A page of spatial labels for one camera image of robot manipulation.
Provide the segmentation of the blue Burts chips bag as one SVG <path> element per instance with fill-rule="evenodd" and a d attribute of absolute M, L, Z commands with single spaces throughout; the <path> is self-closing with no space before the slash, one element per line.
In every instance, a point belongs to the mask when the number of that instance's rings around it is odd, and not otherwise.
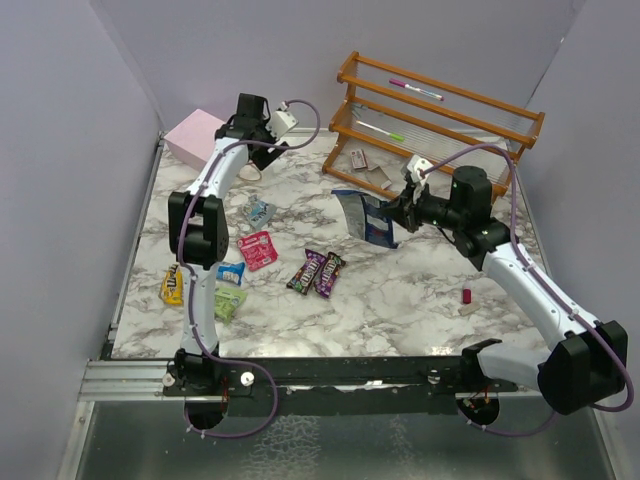
<path fill-rule="evenodd" d="M 331 194 L 342 207 L 351 236 L 375 246 L 398 248 L 393 222 L 381 213 L 382 201 L 358 190 L 334 189 Z"/>

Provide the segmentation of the pink paper bag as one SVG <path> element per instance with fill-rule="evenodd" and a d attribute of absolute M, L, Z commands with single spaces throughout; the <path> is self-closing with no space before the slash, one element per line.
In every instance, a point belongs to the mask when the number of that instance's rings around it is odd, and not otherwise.
<path fill-rule="evenodd" d="M 200 172 L 214 151 L 214 134 L 223 124 L 216 116 L 196 109 L 170 130 L 164 140 L 177 160 Z"/>

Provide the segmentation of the pink snack packet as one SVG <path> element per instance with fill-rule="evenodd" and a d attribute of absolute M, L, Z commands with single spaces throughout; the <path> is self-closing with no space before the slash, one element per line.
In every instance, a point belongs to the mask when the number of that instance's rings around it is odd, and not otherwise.
<path fill-rule="evenodd" d="M 241 237 L 237 240 L 236 245 L 251 272 L 271 265 L 278 259 L 278 253 L 267 231 L 259 231 Z"/>

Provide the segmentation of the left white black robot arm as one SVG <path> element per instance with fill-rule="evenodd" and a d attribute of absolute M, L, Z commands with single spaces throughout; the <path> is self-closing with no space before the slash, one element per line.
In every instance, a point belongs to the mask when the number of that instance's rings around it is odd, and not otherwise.
<path fill-rule="evenodd" d="M 241 169 L 252 162 L 265 169 L 287 148 L 281 138 L 298 125 L 283 102 L 269 109 L 264 97 L 242 93 L 236 112 L 214 134 L 214 149 L 196 180 L 168 199 L 169 242 L 183 279 L 184 325 L 175 365 L 186 382 L 206 395 L 220 385 L 212 364 L 219 337 L 215 326 L 218 267 L 229 248 L 224 198 Z"/>

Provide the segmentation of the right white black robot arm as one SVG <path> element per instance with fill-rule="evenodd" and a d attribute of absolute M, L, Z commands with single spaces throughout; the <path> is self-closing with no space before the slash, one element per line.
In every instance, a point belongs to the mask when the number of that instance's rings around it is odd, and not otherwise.
<path fill-rule="evenodd" d="M 506 380 L 540 392 L 562 415 L 630 389 L 624 328 L 581 309 L 535 264 L 513 229 L 493 217 L 492 186 L 483 169 L 456 168 L 447 199 L 430 193 L 422 164 L 408 167 L 405 179 L 405 189 L 383 214 L 409 232 L 425 224 L 450 231 L 457 251 L 501 286 L 547 345 L 532 351 L 490 339 L 465 348 L 459 378 L 467 389 Z"/>

